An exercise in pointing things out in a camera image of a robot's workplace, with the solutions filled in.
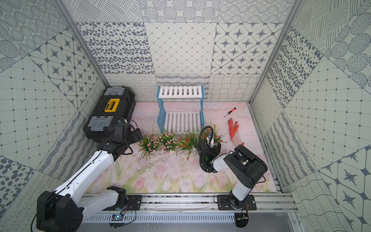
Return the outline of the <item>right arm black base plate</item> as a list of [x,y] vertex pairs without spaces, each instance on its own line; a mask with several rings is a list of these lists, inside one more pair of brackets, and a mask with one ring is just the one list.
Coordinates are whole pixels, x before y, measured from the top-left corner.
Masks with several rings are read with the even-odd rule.
[[218,210],[257,210],[253,195],[247,195],[244,200],[238,200],[233,194],[217,195],[215,202]]

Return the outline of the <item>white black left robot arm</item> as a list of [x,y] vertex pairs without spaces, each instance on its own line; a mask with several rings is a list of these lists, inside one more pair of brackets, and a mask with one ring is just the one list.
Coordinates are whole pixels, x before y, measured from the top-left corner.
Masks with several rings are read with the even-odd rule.
[[91,159],[54,191],[44,191],[37,199],[37,212],[31,228],[44,232],[75,232],[89,217],[107,208],[125,213],[129,209],[126,190],[109,186],[90,201],[82,196],[95,179],[121,155],[133,154],[131,144],[143,139],[137,123],[125,119],[115,125],[114,134],[100,144]]

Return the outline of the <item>pink flower potted plant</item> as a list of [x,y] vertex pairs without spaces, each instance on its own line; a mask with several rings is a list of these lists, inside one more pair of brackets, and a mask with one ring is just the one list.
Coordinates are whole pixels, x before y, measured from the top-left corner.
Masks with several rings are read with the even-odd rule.
[[145,133],[143,140],[139,142],[139,151],[146,160],[160,150],[160,141],[157,133]]
[[165,130],[159,138],[160,150],[165,153],[170,153],[172,151],[177,151],[178,140],[177,133],[173,130]]

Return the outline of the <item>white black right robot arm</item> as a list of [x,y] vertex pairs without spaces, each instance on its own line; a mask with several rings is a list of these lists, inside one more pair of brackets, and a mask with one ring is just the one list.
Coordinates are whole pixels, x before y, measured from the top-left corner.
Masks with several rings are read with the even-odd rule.
[[230,202],[235,209],[242,209],[255,185],[266,181],[264,174],[268,171],[267,164],[244,145],[238,145],[234,150],[221,155],[218,153],[220,144],[212,146],[201,141],[195,148],[203,171],[218,173],[230,169],[237,177],[238,181],[230,192]]

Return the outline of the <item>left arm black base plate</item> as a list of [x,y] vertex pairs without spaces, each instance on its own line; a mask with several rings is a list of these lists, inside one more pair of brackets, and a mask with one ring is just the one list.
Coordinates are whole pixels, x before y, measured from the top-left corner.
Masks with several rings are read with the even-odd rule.
[[142,204],[142,198],[142,195],[126,195],[125,197],[119,197],[113,208],[119,211],[139,211]]

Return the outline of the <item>red flower potted plant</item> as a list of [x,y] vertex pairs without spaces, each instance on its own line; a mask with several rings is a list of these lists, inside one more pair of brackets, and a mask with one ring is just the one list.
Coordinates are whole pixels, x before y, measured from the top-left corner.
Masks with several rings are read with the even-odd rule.
[[[225,142],[223,138],[225,134],[219,134],[218,128],[215,124],[211,125],[210,127],[213,128],[213,132],[214,132],[214,145],[216,145],[217,143],[223,144]],[[206,128],[201,135],[201,141],[205,142],[209,133],[211,133],[211,128]]]
[[177,137],[177,152],[186,155],[187,160],[196,151],[199,136],[196,132],[186,131]]

